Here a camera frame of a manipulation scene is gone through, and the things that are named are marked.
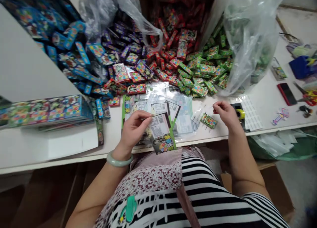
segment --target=woman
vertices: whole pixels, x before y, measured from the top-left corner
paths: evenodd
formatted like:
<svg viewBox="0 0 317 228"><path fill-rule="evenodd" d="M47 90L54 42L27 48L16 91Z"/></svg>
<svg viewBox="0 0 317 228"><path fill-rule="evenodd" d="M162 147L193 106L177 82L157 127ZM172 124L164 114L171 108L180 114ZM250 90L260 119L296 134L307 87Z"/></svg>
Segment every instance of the woman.
<svg viewBox="0 0 317 228"><path fill-rule="evenodd" d="M79 200L67 228L88 227L285 227L270 201L235 109L213 105L229 129L232 191L206 164L198 148L150 153L130 165L131 151L151 123L136 111L125 122L122 138Z"/></svg>

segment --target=striped shirt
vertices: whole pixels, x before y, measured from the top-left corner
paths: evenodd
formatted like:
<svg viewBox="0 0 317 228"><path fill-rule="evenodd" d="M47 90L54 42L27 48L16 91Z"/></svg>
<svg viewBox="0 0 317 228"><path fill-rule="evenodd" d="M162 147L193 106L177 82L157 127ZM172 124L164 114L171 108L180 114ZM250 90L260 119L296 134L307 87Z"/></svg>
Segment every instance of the striped shirt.
<svg viewBox="0 0 317 228"><path fill-rule="evenodd" d="M281 227L289 228L273 203L259 193L241 198L229 193L211 168L200 158L182 158L186 193L201 227ZM109 217L108 227L191 227L175 190L162 190L135 196L137 208L127 223L119 201Z"/></svg>

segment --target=jade bangle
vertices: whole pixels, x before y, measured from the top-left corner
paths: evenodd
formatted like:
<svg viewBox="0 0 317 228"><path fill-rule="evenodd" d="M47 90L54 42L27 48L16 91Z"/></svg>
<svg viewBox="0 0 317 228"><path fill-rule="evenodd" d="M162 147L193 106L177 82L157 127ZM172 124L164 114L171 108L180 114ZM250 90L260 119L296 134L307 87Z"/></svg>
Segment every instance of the jade bangle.
<svg viewBox="0 0 317 228"><path fill-rule="evenodd" d="M112 157L112 152L109 152L108 155L107 155L107 162L110 163L112 166L114 167L124 167L124 166L127 166L129 164L131 164L132 160L133 160L133 154L131 154L131 158L127 161L119 161L119 160L115 160L113 157Z"/></svg>

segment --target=smartphone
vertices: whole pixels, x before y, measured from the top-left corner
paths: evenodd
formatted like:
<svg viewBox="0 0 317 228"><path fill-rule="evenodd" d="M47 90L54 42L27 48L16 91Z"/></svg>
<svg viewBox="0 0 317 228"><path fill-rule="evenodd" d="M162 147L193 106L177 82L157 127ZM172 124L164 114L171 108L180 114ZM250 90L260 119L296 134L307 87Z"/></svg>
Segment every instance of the smartphone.
<svg viewBox="0 0 317 228"><path fill-rule="evenodd" d="M290 90L289 86L287 83L281 83L277 85L278 89L280 90L286 104L288 106L293 106L295 104L297 104L297 101L292 93L292 91Z"/></svg>

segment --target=red phone case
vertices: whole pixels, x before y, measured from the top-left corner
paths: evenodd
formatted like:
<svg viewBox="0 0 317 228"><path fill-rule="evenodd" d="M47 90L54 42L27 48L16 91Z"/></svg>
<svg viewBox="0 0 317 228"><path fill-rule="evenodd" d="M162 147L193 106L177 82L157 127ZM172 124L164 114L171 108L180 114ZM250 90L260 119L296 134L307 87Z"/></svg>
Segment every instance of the red phone case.
<svg viewBox="0 0 317 228"><path fill-rule="evenodd" d="M285 93L284 93L284 90L283 90L282 87L281 87L281 84L278 84L277 87L278 87L278 89L280 90L280 92L281 92L281 94L282 94L282 96L283 96L283 98L284 98L284 100L285 100L285 102L286 102L286 104L287 104L288 106L293 106L293 105L297 104L297 102L296 102L295 104L291 104L291 103L290 103L290 101L288 100L287 96L286 96Z"/></svg>

